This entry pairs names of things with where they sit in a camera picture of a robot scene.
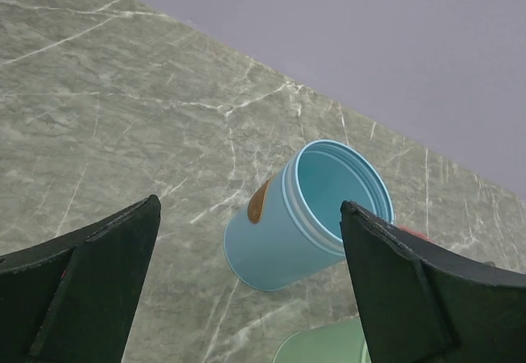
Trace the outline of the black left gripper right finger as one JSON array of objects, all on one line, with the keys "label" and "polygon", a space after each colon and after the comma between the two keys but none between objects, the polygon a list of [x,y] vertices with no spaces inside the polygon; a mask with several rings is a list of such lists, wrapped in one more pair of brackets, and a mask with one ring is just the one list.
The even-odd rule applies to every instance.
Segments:
[{"label": "black left gripper right finger", "polygon": [[525,276],[455,254],[354,202],[341,234],[373,362],[523,362]]}]

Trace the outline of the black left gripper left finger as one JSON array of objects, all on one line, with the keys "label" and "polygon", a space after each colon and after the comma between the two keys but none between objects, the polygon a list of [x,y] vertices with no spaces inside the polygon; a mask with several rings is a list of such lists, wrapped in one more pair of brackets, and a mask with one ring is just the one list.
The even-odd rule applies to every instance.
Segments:
[{"label": "black left gripper left finger", "polygon": [[1,257],[3,362],[122,360],[160,225],[157,195]]}]

